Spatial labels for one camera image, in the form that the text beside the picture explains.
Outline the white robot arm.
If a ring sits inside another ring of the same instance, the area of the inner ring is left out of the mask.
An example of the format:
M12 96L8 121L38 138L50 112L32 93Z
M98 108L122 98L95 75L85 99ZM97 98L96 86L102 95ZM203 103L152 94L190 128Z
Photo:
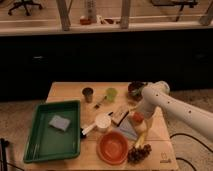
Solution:
M160 107L213 142L213 113L177 100L169 92L167 82L149 82L141 90L142 100L135 111L144 119L149 119L154 115L155 109Z

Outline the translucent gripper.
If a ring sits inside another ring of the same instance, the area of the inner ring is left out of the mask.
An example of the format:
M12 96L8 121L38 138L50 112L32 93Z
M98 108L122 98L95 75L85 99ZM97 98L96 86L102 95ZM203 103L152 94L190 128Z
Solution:
M137 123L133 120L133 114L130 116L130 121L138 134L141 134L142 132L146 132L152 127L153 118L149 118L149 119L144 118L142 123Z

